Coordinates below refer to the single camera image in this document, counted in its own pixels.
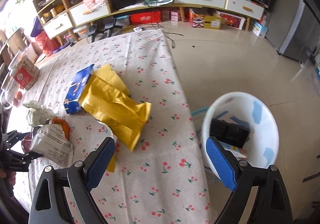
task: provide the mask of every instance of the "refrigerator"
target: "refrigerator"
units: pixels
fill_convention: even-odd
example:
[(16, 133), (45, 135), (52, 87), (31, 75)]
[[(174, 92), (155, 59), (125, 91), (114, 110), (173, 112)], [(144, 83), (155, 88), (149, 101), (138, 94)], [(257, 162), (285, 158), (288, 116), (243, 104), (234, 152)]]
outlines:
[(320, 39), (320, 11), (313, 0), (272, 0), (267, 39), (281, 55), (301, 63)]

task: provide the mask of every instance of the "white plastic bag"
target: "white plastic bag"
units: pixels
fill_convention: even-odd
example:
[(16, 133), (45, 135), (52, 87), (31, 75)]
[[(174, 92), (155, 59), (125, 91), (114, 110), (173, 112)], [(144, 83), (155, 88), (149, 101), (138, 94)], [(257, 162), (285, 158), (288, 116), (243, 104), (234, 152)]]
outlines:
[(51, 109), (40, 105), (38, 101), (31, 100), (27, 103), (23, 103), (22, 105), (26, 108), (29, 108), (29, 112), (27, 114), (27, 122), (32, 127), (44, 125), (46, 120), (56, 117), (56, 114)]
[(73, 147), (65, 138), (61, 125), (50, 124), (39, 128), (31, 141), (30, 150), (62, 167), (70, 167), (72, 164)]

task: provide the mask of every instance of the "yellow snack bag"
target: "yellow snack bag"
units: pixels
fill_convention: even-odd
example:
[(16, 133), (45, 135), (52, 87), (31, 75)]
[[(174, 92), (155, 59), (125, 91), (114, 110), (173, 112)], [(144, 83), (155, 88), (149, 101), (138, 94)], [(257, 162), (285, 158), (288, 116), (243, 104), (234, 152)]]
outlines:
[(91, 75), (79, 98), (79, 104), (113, 133), (132, 151), (148, 120), (151, 103), (137, 104), (120, 90)]
[(114, 172), (115, 171), (115, 167), (116, 167), (116, 154), (114, 154), (112, 157), (111, 157), (111, 160), (107, 166), (107, 171), (108, 172)]
[(94, 74), (123, 92), (125, 95), (130, 96), (130, 91), (125, 83), (109, 65), (104, 65), (103, 67), (97, 69)]

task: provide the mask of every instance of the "blue gripper pad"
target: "blue gripper pad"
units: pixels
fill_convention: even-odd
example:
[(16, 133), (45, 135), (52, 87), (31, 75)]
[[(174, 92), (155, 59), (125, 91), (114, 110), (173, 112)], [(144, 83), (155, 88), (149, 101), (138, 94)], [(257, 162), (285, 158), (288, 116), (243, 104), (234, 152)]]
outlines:
[(236, 189), (237, 183), (235, 180), (235, 172), (223, 155), (217, 144), (211, 139), (207, 139), (205, 144), (206, 152), (215, 167), (223, 185), (229, 188), (232, 192)]
[(115, 153), (116, 145), (115, 141), (111, 137), (108, 140), (104, 140), (102, 142), (102, 145), (106, 142), (104, 147), (100, 149), (100, 147), (95, 151), (100, 152), (98, 157), (95, 159), (95, 161), (92, 163), (91, 167), (87, 171), (87, 184), (86, 188), (90, 192), (93, 188), (96, 188), (99, 185), (99, 182), (106, 171), (106, 168)]

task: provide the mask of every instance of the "orange food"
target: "orange food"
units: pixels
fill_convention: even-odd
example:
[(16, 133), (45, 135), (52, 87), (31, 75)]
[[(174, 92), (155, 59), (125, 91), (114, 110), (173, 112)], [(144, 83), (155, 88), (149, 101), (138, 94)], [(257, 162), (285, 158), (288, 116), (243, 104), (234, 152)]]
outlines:
[(16, 99), (19, 101), (19, 100), (21, 100), (21, 98), (22, 98), (22, 92), (21, 92), (21, 91), (18, 91), (18, 92), (16, 93)]
[(52, 119), (52, 122), (54, 124), (58, 124), (62, 126), (62, 130), (64, 132), (64, 136), (67, 140), (69, 140), (69, 132), (70, 132), (70, 127), (69, 124), (67, 123), (66, 120), (60, 119), (60, 118), (54, 118)]
[(13, 104), (14, 106), (18, 106), (18, 103), (19, 103), (18, 100), (14, 97), (12, 104)]

